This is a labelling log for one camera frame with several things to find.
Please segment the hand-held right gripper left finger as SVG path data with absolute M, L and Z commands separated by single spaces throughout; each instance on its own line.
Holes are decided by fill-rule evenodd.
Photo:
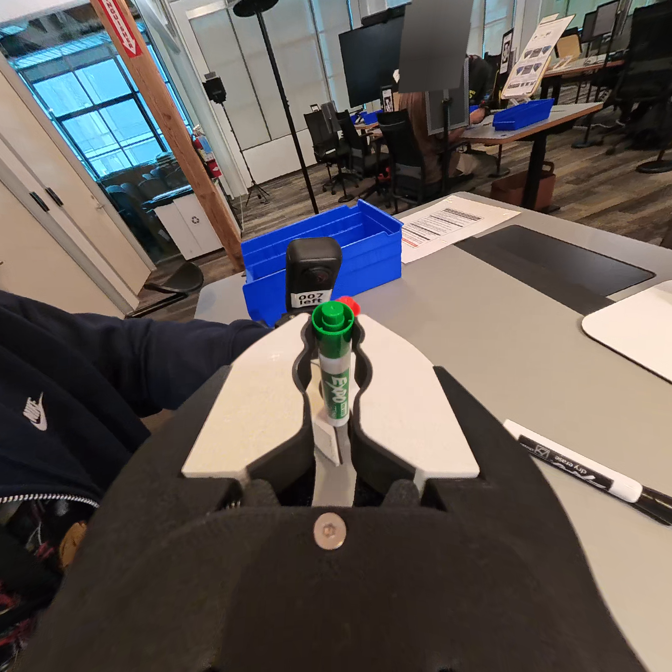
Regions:
M 231 365 L 182 466 L 186 478 L 297 481 L 314 465 L 310 317 L 291 318 Z

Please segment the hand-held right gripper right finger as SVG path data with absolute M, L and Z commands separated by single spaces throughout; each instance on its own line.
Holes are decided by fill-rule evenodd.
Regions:
M 352 415 L 352 459 L 366 481 L 472 479 L 480 473 L 430 360 L 367 315 L 357 319 L 364 378 Z

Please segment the green marker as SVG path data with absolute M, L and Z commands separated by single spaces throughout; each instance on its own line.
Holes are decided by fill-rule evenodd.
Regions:
M 315 307 L 310 318 L 319 373 L 310 398 L 315 448 L 332 466 L 342 465 L 339 431 L 347 428 L 351 415 L 355 322 L 350 308 L 336 300 Z

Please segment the black marker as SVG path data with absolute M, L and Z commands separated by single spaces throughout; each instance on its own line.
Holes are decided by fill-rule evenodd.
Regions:
M 510 419 L 506 419 L 503 426 L 531 457 L 605 492 L 662 525 L 671 526 L 670 495 L 644 486 L 634 478 L 586 458 Z

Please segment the person's left forearm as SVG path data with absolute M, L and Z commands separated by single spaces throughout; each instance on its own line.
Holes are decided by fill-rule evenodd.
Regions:
M 86 315 L 96 368 L 140 417 L 176 410 L 223 366 L 264 336 L 251 320 L 230 324 Z

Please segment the black office chair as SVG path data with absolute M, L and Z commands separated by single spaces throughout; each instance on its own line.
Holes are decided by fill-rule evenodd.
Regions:
M 323 183 L 323 191 L 330 189 L 331 195 L 334 196 L 337 185 L 340 184 L 343 195 L 339 197 L 338 202 L 345 204 L 354 198 L 353 194 L 347 192 L 347 182 L 350 181 L 358 187 L 361 179 L 351 169 L 349 145 L 339 136 L 340 124 L 335 104 L 331 100 L 319 106 L 313 105 L 311 110 L 304 115 L 304 120 L 313 144 L 316 162 L 324 165 L 329 175 L 329 180 Z
M 204 281 L 204 274 L 198 265 L 185 261 L 166 280 L 145 282 L 142 291 L 160 294 L 162 298 L 143 307 L 139 306 L 126 317 L 140 319 L 172 307 L 197 294 L 204 286 Z

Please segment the white waste cabinet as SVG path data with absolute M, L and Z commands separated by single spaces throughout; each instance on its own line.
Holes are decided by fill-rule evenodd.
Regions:
M 155 197 L 149 204 L 186 261 L 223 249 L 193 192 L 175 190 Z

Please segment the printed paper sheet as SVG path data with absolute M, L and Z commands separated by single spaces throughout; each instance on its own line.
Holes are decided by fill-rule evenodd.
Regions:
M 445 247 L 510 221 L 520 211 L 451 195 L 426 208 L 404 214 L 401 262 L 410 264 Z

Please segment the red fire extinguisher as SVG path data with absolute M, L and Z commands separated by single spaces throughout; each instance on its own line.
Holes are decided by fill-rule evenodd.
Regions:
M 191 133 L 191 141 L 210 179 L 218 180 L 221 178 L 223 176 L 222 171 L 218 165 L 214 151 L 200 124 L 194 125 Z

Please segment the black computer monitor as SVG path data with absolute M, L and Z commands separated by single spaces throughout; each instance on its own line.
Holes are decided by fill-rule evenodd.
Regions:
M 339 35 L 349 107 L 380 100 L 383 88 L 398 89 L 400 43 L 408 4 L 362 18 L 361 26 Z

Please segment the small blue bin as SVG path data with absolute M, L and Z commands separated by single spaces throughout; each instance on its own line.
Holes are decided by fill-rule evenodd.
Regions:
M 517 131 L 546 121 L 552 108 L 553 98 L 537 99 L 520 103 L 493 115 L 492 127 L 496 132 Z

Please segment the small printed table sign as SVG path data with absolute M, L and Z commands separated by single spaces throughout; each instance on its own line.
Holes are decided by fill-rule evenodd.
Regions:
M 517 101 L 530 99 L 539 88 L 550 64 L 552 52 L 575 15 L 543 19 L 535 28 L 513 66 L 500 98 Z

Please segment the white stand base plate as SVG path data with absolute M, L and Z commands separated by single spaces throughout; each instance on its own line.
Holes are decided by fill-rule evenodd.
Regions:
M 671 382 L 671 281 L 583 317 L 585 335 Z

